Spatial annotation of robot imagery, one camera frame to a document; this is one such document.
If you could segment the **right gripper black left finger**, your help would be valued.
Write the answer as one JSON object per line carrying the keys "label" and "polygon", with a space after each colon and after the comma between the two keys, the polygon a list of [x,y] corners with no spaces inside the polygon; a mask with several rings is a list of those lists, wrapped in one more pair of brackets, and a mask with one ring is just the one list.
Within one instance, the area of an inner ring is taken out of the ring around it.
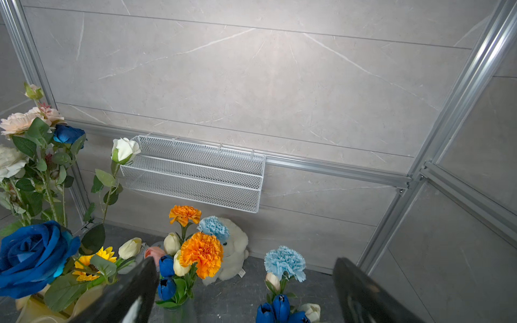
{"label": "right gripper black left finger", "polygon": [[153,259],[140,262],[72,322],[147,322],[154,305],[159,275]]}

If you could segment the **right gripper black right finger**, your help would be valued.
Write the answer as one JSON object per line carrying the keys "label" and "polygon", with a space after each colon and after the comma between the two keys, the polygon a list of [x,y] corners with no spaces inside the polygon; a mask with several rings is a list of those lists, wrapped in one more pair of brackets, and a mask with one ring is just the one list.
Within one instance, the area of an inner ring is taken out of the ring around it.
{"label": "right gripper black right finger", "polygon": [[421,322],[348,258],[338,258],[333,281],[345,322]]}

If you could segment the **yellow wavy glass vase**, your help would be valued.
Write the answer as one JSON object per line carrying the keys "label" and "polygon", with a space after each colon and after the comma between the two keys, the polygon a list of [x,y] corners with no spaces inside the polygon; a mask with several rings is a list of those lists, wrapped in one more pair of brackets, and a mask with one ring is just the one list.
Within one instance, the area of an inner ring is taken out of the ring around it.
{"label": "yellow wavy glass vase", "polygon": [[87,290],[62,312],[53,312],[44,303],[43,297],[49,288],[50,285],[47,285],[37,294],[16,300],[16,309],[20,311],[16,322],[69,322],[100,298],[105,286],[98,285]]}

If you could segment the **blue rose top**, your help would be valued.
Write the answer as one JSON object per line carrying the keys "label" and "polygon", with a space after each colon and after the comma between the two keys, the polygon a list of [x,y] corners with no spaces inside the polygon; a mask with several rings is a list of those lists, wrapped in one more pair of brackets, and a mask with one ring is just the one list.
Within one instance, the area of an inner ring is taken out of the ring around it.
{"label": "blue rose top", "polygon": [[82,129],[70,127],[63,124],[58,124],[55,127],[53,141],[55,143],[73,145],[86,132]]}

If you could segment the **blue rose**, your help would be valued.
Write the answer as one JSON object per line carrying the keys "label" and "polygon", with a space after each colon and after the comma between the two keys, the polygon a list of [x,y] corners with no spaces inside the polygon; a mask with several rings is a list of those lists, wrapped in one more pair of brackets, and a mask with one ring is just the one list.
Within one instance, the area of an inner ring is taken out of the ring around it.
{"label": "blue rose", "polygon": [[53,141],[55,143],[73,145],[86,132],[82,129],[70,127],[63,124],[58,124],[55,127]]}
{"label": "blue rose", "polygon": [[38,293],[63,273],[80,239],[54,221],[21,227],[1,241],[1,295]]}

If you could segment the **clear green glass vase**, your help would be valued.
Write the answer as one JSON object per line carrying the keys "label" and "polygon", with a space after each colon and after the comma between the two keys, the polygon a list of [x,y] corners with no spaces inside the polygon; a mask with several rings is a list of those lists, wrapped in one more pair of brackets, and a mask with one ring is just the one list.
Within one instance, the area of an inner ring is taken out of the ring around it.
{"label": "clear green glass vase", "polygon": [[176,308],[161,308],[165,323],[198,323],[195,301],[188,299]]}

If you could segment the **blue rose in grey vase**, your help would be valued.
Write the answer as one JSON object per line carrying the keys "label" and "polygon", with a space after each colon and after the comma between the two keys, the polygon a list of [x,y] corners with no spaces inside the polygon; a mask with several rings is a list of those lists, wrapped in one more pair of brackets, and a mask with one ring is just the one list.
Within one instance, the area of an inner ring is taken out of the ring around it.
{"label": "blue rose in grey vase", "polygon": [[21,227],[1,241],[1,295],[38,293],[63,273],[80,239],[54,221]]}

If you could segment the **light blue carnation middle vase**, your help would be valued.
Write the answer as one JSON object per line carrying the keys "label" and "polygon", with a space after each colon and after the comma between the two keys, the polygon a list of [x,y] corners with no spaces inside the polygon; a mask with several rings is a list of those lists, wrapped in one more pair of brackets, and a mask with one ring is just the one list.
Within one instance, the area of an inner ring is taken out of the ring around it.
{"label": "light blue carnation middle vase", "polygon": [[230,231],[226,225],[216,216],[203,218],[197,229],[209,236],[215,236],[222,244],[226,244],[230,238]]}

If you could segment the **cream tulip bud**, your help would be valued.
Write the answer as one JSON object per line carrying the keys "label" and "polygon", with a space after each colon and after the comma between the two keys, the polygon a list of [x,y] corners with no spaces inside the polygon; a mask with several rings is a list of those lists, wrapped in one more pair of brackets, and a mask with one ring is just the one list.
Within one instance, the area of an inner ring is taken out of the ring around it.
{"label": "cream tulip bud", "polygon": [[141,252],[142,240],[141,238],[132,238],[126,241],[119,249],[119,258],[127,260],[136,257]]}

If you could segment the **small yellow sunflower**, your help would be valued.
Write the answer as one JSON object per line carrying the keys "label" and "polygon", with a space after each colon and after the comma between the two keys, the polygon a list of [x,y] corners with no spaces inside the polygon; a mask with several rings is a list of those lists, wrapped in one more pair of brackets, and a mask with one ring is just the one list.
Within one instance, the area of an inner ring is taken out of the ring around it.
{"label": "small yellow sunflower", "polygon": [[105,261],[115,263],[117,257],[114,255],[112,247],[104,249],[103,247],[94,255],[81,256],[74,262],[74,271],[72,275],[77,282],[85,283],[95,281],[100,278],[100,271],[98,267],[92,263],[92,259],[101,258]]}

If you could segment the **orange carnation large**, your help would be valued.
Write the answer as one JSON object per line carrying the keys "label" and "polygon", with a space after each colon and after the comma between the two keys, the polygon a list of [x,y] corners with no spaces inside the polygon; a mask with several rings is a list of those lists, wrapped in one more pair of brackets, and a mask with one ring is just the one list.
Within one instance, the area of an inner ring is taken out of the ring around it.
{"label": "orange carnation large", "polygon": [[197,232],[182,245],[178,260],[183,267],[196,265],[201,279],[215,277],[223,263],[222,243],[215,236]]}

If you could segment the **orange carnation small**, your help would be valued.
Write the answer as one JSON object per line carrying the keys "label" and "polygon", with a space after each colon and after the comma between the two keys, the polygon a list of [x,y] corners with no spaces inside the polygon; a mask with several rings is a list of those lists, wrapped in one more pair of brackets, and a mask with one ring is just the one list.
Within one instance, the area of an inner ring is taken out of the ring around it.
{"label": "orange carnation small", "polygon": [[182,227],[187,227],[191,222],[198,224],[201,220],[202,212],[191,206],[175,205],[169,214],[170,223],[179,223]]}

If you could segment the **white rose tall stem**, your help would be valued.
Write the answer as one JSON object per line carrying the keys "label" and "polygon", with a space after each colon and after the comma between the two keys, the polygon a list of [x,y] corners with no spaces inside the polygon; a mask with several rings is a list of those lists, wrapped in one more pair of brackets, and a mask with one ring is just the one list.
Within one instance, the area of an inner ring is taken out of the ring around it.
{"label": "white rose tall stem", "polygon": [[140,153],[141,149],[136,141],[129,140],[128,138],[113,140],[111,159],[116,164],[128,164]]}

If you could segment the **white rose centre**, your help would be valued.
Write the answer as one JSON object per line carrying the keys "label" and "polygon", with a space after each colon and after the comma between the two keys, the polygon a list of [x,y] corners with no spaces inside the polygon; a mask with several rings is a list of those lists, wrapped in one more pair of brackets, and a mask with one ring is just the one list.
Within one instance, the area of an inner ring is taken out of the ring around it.
{"label": "white rose centre", "polygon": [[11,178],[24,168],[28,162],[28,156],[19,152],[16,148],[1,145],[1,173],[0,178]]}

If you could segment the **peach rose pair top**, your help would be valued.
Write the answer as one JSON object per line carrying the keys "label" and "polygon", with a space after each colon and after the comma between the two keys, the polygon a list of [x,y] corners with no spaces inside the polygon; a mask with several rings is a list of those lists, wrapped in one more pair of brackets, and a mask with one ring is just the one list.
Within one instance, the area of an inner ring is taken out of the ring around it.
{"label": "peach rose pair top", "polygon": [[30,128],[32,122],[37,118],[44,121],[50,127],[66,124],[64,117],[60,115],[58,110],[46,104],[39,104],[26,113],[13,113],[8,118],[1,119],[1,134],[6,137],[21,135]]}

